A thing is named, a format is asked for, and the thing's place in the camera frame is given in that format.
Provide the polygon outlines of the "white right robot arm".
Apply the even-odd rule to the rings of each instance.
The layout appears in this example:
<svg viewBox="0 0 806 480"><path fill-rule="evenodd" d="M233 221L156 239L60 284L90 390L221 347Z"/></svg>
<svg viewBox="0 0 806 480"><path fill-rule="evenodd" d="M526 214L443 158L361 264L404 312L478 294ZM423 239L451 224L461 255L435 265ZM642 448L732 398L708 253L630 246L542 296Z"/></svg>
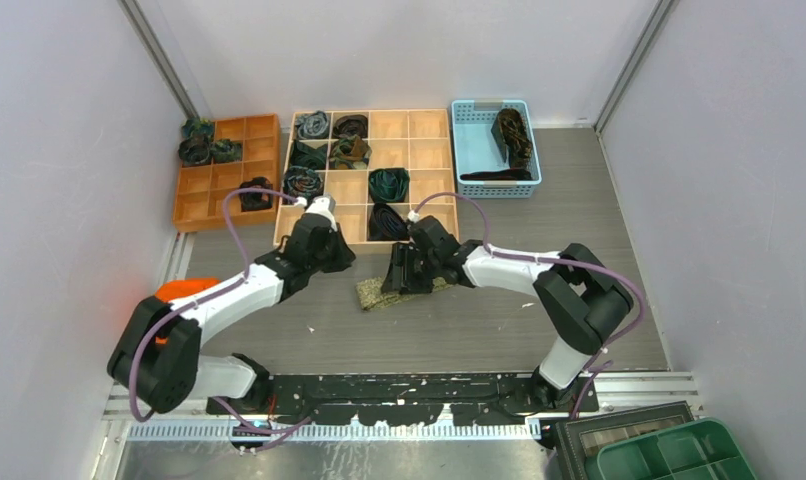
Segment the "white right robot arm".
<svg viewBox="0 0 806 480"><path fill-rule="evenodd" d="M581 374L602 353L626 317L644 309L640 291L604 267L584 245L552 253L460 242L434 217L413 217L409 239L394 244L384 294L428 294L436 279L467 288L499 288L535 297L557 339L532 376L537 403L561 409Z"/></svg>

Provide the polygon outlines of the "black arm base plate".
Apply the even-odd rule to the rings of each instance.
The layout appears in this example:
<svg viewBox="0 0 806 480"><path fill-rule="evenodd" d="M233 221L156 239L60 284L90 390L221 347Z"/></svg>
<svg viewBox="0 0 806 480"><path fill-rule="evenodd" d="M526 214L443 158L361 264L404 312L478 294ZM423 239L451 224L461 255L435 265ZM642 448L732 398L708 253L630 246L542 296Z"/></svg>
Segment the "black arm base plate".
<svg viewBox="0 0 806 480"><path fill-rule="evenodd" d="M209 414L315 425L428 426L446 415L455 426L519 425L539 414L597 411L587 378L555 390L530 373L268 376L241 399L209 400Z"/></svg>

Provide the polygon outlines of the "green floral patterned tie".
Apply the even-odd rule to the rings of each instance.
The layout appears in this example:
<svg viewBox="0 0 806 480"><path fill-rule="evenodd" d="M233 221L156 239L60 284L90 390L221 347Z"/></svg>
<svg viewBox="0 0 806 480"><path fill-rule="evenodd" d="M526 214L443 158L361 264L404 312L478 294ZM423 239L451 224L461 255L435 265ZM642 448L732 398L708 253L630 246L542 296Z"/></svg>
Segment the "green floral patterned tie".
<svg viewBox="0 0 806 480"><path fill-rule="evenodd" d="M394 305L398 305L416 298L425 297L433 293L447 290L452 287L443 278L438 277L423 284L424 289L414 292L406 288L403 291L383 292L384 279L380 277L362 280L356 283L355 291L362 311L371 312Z"/></svg>

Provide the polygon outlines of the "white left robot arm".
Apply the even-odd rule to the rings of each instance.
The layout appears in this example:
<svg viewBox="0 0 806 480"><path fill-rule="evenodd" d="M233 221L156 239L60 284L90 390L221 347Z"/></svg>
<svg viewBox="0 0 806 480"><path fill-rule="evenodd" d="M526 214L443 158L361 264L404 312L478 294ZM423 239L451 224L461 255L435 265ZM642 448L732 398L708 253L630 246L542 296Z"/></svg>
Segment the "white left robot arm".
<svg viewBox="0 0 806 480"><path fill-rule="evenodd" d="M232 278L171 301L150 296L134 309L107 365L130 394L130 410L168 413L190 399L211 398L228 412L256 413L272 395L269 371L243 354L205 356L202 346L248 315L284 302L319 273L348 269L355 260L329 194L299 199L305 210L283 244L249 261Z"/></svg>

